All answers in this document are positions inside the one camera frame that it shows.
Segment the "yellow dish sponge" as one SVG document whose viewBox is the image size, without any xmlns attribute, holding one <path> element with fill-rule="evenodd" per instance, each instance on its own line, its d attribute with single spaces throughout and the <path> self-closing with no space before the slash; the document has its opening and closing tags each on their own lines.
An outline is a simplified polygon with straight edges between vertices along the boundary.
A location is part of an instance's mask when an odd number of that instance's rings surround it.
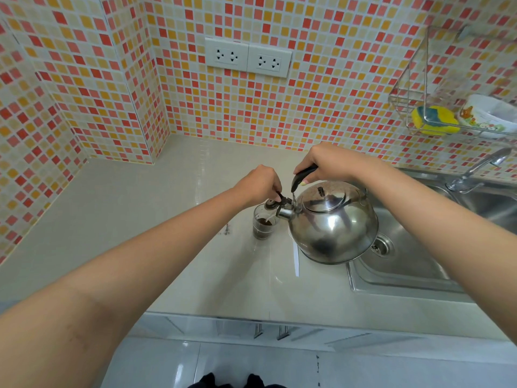
<svg viewBox="0 0 517 388">
<path fill-rule="evenodd" d="M 443 106 L 424 107 L 421 105 L 414 108 L 410 116 L 415 128 L 426 135 L 444 136 L 456 134 L 461 130 L 454 112 Z"/>
</svg>

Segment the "white double wall socket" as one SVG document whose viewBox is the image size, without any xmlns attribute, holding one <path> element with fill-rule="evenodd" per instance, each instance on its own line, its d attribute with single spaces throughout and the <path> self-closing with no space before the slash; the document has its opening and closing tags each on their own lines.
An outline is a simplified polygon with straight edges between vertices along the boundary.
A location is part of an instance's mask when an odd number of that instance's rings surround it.
<svg viewBox="0 0 517 388">
<path fill-rule="evenodd" d="M 210 67 L 246 72 L 249 45 L 205 37 L 205 64 Z"/>
<path fill-rule="evenodd" d="M 247 72 L 287 78 L 292 53 L 279 47 L 249 44 Z"/>
</svg>

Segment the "stainless steel kettle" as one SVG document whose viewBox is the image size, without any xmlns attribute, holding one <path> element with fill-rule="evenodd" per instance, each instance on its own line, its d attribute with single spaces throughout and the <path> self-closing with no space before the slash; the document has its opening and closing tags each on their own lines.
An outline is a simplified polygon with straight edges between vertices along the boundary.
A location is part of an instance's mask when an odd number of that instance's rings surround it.
<svg viewBox="0 0 517 388">
<path fill-rule="evenodd" d="M 368 190 L 351 183 L 326 181 L 295 196 L 301 182 L 318 169 L 316 164 L 297 173 L 292 198 L 268 200 L 265 209 L 288 221 L 297 246 L 310 260 L 326 265 L 352 261 L 364 254 L 378 236 L 379 221 Z"/>
</svg>

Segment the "metal sink drain strainer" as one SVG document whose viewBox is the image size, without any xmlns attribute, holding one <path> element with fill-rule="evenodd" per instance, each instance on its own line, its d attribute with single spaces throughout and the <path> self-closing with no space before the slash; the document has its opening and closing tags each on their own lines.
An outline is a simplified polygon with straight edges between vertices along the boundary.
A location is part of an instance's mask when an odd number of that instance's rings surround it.
<svg viewBox="0 0 517 388">
<path fill-rule="evenodd" d="M 379 233 L 375 239 L 375 241 L 372 243 L 372 246 L 370 247 L 370 250 L 375 255 L 387 259 L 396 253 L 395 246 L 391 239 L 387 237 L 386 235 Z"/>
</svg>

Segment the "person's left hand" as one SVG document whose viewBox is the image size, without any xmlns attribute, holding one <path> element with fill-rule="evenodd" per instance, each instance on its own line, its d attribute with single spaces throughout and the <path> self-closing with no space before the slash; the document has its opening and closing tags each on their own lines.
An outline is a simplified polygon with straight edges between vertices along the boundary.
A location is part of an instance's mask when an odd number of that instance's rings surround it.
<svg viewBox="0 0 517 388">
<path fill-rule="evenodd" d="M 264 165 L 259 165 L 248 175 L 244 176 L 244 178 L 237 182 L 233 187 L 237 205 L 240 208 L 250 208 L 268 200 L 265 196 L 265 170 L 274 169 Z"/>
</svg>

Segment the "person's right hand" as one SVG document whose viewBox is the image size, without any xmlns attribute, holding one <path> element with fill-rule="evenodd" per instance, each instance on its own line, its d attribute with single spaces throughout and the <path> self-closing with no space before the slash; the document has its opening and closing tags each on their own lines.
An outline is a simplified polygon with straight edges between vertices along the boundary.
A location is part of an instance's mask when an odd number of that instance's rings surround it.
<svg viewBox="0 0 517 388">
<path fill-rule="evenodd" d="M 307 155 L 324 157 L 324 181 L 364 182 L 384 166 L 378 158 L 328 142 L 313 145 Z"/>
</svg>

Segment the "chrome sink faucet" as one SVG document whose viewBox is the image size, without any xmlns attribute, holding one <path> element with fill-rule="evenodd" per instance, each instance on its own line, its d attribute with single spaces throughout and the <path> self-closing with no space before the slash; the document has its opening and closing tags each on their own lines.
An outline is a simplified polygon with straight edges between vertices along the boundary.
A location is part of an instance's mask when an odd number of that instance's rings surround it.
<svg viewBox="0 0 517 388">
<path fill-rule="evenodd" d="M 454 180 L 445 183 L 445 188 L 450 192 L 456 192 L 460 194 L 467 194 L 472 192 L 478 187 L 484 185 L 484 182 L 472 182 L 471 178 L 475 175 L 475 173 L 482 169 L 484 166 L 490 164 L 494 167 L 501 167 L 501 164 L 510 157 L 512 154 L 511 148 L 501 148 L 494 153 L 480 159 L 474 166 L 472 166 L 468 171 L 466 171 L 461 176 L 455 178 Z"/>
</svg>

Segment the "white cartoon print bowl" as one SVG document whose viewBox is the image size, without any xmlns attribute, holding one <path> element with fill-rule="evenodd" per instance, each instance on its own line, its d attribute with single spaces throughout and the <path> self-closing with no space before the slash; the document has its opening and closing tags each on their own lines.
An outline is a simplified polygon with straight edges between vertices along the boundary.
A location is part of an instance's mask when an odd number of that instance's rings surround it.
<svg viewBox="0 0 517 388">
<path fill-rule="evenodd" d="M 517 105 L 471 94 L 458 112 L 458 121 L 465 127 L 480 131 L 481 137 L 517 136 Z"/>
</svg>

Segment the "stainless steel sink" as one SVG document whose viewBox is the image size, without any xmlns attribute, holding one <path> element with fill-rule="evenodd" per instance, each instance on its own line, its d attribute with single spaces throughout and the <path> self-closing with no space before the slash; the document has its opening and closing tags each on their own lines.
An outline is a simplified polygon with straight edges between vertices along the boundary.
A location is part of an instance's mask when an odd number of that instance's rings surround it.
<svg viewBox="0 0 517 388">
<path fill-rule="evenodd" d="M 436 193 L 517 235 L 517 185 L 484 181 L 470 193 L 450 192 L 445 183 L 453 176 L 404 169 L 403 172 Z M 462 287 L 412 237 L 387 208 L 371 195 L 379 230 L 393 242 L 395 255 L 384 259 L 369 249 L 347 264 L 352 290 L 413 299 L 473 303 Z"/>
</svg>

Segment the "person's black trousers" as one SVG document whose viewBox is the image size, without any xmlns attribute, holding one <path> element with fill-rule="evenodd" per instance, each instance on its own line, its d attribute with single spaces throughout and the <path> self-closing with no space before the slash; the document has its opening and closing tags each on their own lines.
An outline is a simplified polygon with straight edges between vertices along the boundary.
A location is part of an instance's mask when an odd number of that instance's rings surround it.
<svg viewBox="0 0 517 388">
<path fill-rule="evenodd" d="M 254 373 L 250 373 L 247 379 L 228 380 L 218 379 L 213 372 L 203 375 L 198 381 L 186 388 L 288 388 L 285 385 L 272 383 L 266 384 L 264 380 Z"/>
</svg>

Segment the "white cabinet front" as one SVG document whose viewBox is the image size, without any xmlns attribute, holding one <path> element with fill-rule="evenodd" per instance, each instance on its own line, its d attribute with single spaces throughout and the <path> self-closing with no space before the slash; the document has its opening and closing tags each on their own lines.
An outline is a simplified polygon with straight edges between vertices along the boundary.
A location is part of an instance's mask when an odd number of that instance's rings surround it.
<svg viewBox="0 0 517 388">
<path fill-rule="evenodd" d="M 256 323 L 262 323 L 264 333 L 254 340 Z M 286 339 L 277 341 L 279 325 L 288 325 L 291 335 Z M 167 313 L 144 313 L 128 335 L 325 352 L 343 352 L 352 349 L 434 339 L 433 336 L 425 337 L 400 332 L 290 325 L 278 322 L 208 318 Z"/>
</svg>

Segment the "person's left forearm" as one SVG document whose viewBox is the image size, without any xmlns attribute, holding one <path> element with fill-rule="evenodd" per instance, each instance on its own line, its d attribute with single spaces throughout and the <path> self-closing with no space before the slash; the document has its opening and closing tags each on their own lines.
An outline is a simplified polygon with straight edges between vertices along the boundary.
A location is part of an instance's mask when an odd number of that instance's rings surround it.
<svg viewBox="0 0 517 388">
<path fill-rule="evenodd" d="M 89 388 L 121 341 L 223 225 L 242 186 L 95 257 L 0 315 L 0 388 Z"/>
</svg>

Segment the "glass of coffee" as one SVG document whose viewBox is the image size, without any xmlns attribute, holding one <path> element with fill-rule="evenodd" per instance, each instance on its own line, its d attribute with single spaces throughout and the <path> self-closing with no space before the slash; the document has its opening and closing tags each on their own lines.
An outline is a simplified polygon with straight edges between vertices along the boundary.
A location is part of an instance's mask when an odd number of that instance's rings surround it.
<svg viewBox="0 0 517 388">
<path fill-rule="evenodd" d="M 253 212 L 253 236 L 257 240 L 269 238 L 277 228 L 280 219 L 275 215 L 276 209 L 266 208 L 266 204 L 258 205 Z"/>
</svg>

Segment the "person's right forearm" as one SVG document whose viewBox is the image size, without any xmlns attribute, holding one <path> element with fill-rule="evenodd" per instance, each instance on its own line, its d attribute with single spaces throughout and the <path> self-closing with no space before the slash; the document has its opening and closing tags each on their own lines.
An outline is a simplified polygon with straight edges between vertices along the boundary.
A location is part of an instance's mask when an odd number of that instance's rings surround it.
<svg viewBox="0 0 517 388">
<path fill-rule="evenodd" d="M 382 161 L 358 179 L 517 345 L 517 235 Z"/>
</svg>

